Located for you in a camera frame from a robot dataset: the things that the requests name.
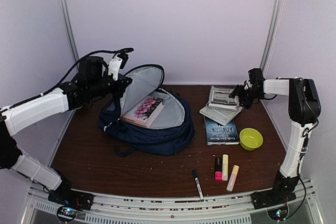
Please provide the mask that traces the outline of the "white grey booklet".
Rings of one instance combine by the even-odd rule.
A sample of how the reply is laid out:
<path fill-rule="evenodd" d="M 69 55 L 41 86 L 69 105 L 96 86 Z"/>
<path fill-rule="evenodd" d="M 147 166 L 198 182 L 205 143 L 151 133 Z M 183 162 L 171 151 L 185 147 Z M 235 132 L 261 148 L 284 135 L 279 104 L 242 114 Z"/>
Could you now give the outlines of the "white grey booklet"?
<path fill-rule="evenodd" d="M 230 98 L 229 95 L 233 92 L 235 86 L 211 86 L 209 92 L 209 99 L 207 105 L 212 108 L 237 110 L 238 109 L 238 97 Z"/>

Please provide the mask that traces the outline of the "pale green notebook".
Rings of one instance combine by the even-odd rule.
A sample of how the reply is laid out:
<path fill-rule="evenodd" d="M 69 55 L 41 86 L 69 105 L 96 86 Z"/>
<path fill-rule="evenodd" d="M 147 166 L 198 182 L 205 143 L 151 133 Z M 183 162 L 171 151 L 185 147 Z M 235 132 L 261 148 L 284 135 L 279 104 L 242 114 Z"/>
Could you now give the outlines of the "pale green notebook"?
<path fill-rule="evenodd" d="M 200 109 L 200 114 L 213 120 L 214 122 L 227 125 L 231 120 L 233 120 L 241 111 L 243 107 L 238 107 L 237 110 L 227 110 L 222 108 L 213 108 L 208 105 Z"/>

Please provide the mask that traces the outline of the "pink flower cover book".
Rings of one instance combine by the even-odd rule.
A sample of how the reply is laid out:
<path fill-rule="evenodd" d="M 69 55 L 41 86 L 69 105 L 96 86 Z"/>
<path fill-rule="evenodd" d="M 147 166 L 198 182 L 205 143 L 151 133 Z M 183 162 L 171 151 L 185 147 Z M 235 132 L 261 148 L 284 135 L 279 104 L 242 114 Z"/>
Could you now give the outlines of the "pink flower cover book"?
<path fill-rule="evenodd" d="M 149 128 L 164 108 L 163 99 L 148 95 L 127 111 L 121 120 L 133 125 Z"/>

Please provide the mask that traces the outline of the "dark blue paperback book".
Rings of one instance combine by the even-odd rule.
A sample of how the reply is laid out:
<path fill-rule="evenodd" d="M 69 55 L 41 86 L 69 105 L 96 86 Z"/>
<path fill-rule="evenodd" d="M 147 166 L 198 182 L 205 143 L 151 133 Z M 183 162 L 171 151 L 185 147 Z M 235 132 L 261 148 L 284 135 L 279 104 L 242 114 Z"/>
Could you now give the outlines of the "dark blue paperback book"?
<path fill-rule="evenodd" d="M 226 125 L 221 125 L 204 116 L 204 129 L 207 145 L 239 144 L 238 131 L 234 120 Z"/>

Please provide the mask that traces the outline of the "navy blue student backpack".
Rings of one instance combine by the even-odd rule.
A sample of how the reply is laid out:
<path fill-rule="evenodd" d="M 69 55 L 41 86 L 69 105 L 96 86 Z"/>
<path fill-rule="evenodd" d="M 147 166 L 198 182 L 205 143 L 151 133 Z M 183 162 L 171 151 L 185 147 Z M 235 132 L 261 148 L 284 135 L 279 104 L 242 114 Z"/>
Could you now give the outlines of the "navy blue student backpack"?
<path fill-rule="evenodd" d="M 141 65 L 125 75 L 132 82 L 123 97 L 112 98 L 99 114 L 99 129 L 129 146 L 125 151 L 115 146 L 115 152 L 120 157 L 127 157 L 134 151 L 170 156 L 187 147 L 195 135 L 191 108 L 179 94 L 163 88 L 163 67 Z M 149 97 L 161 99 L 163 105 L 149 125 L 124 119 L 126 113 L 138 108 Z"/>

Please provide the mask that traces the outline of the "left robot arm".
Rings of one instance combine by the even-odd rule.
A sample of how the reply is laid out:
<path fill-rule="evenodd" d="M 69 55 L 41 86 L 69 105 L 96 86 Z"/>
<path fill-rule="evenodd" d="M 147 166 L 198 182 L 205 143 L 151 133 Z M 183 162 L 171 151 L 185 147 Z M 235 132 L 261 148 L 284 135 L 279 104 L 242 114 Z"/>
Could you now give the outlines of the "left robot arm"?
<path fill-rule="evenodd" d="M 71 205 L 76 197 L 69 182 L 57 171 L 41 164 L 20 150 L 14 136 L 21 130 L 55 114 L 92 105 L 108 94 L 123 96 L 131 78 L 119 74 L 129 56 L 124 51 L 112 51 L 106 63 L 94 51 L 74 65 L 78 73 L 71 81 L 62 78 L 54 87 L 35 97 L 1 109 L 1 168 L 12 169 L 53 191 L 64 205 Z"/>

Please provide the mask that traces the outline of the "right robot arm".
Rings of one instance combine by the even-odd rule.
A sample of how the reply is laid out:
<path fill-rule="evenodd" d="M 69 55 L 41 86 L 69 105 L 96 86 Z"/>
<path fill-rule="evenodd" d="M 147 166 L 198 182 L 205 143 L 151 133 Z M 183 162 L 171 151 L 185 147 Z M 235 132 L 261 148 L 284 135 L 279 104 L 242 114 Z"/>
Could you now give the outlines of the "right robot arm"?
<path fill-rule="evenodd" d="M 300 180 L 311 132 L 319 124 L 321 104 L 314 81 L 303 78 L 247 80 L 243 85 L 234 87 L 229 97 L 237 98 L 240 106 L 249 109 L 254 100 L 263 100 L 266 94 L 287 96 L 291 119 L 291 134 L 285 159 L 269 192 L 271 202 L 279 204 L 294 191 Z"/>

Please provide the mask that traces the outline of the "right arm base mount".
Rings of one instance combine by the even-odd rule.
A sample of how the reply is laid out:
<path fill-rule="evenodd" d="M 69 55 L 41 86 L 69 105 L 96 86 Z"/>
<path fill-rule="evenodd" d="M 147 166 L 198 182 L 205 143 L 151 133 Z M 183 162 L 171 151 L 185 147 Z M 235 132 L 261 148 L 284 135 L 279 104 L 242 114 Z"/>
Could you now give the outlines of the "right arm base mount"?
<path fill-rule="evenodd" d="M 280 222 L 285 221 L 289 216 L 288 203 L 296 199 L 295 193 L 288 193 L 284 196 L 274 197 L 270 190 L 257 191 L 251 194 L 251 200 L 254 209 L 267 210 L 267 215 L 272 221 Z"/>

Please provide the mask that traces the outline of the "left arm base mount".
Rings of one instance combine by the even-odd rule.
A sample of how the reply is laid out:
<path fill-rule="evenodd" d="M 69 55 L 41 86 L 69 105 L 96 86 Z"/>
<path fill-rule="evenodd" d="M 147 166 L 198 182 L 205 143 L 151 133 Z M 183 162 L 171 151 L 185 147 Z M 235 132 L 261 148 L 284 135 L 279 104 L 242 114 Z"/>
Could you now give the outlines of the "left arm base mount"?
<path fill-rule="evenodd" d="M 56 210 L 56 217 L 61 223 L 74 221 L 79 214 L 89 211 L 93 203 L 94 195 L 80 191 L 71 190 L 69 196 L 61 196 L 55 191 L 48 193 L 48 200 L 59 204 Z"/>

